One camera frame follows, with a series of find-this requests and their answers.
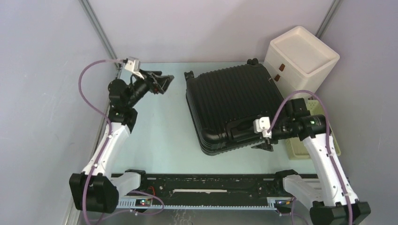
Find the black ribbed hard-shell suitcase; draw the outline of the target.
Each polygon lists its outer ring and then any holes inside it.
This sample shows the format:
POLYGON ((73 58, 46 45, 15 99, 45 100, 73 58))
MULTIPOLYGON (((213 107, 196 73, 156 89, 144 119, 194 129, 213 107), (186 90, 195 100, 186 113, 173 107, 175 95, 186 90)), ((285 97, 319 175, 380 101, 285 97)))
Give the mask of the black ribbed hard-shell suitcase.
POLYGON ((201 150, 215 156, 260 142, 253 122, 273 119, 283 97, 257 58, 244 65, 185 72, 186 101, 201 150))

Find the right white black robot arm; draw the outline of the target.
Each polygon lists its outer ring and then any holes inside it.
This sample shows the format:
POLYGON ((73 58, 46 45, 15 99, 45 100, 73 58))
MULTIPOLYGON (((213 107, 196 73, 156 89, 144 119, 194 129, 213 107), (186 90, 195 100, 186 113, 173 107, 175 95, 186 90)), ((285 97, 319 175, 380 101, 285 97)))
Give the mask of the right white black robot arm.
POLYGON ((271 150, 273 142, 298 138, 309 153, 321 188, 313 188, 294 170, 284 170, 276 173, 274 192, 301 202, 314 225, 360 224, 371 209, 359 200, 341 167, 325 115, 311 113, 302 98, 287 101, 282 111, 286 117, 274 125, 269 117, 253 121, 254 132, 265 140, 258 148, 271 150))

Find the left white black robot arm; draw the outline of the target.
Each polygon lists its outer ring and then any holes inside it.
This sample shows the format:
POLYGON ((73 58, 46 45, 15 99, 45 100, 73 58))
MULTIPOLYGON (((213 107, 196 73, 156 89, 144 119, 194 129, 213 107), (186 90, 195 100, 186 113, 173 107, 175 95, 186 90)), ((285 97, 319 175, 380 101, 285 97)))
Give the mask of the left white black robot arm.
POLYGON ((87 166, 69 179, 77 210, 112 213, 122 196, 131 191, 137 195, 148 191, 148 182, 141 178, 143 171, 127 170, 118 177, 112 177, 111 172, 136 124, 138 112, 134 106, 148 92, 164 94, 174 80, 173 75, 162 75, 161 71, 140 70, 140 73, 142 77, 130 83, 114 79, 108 85, 110 109, 105 116, 105 133, 87 166))

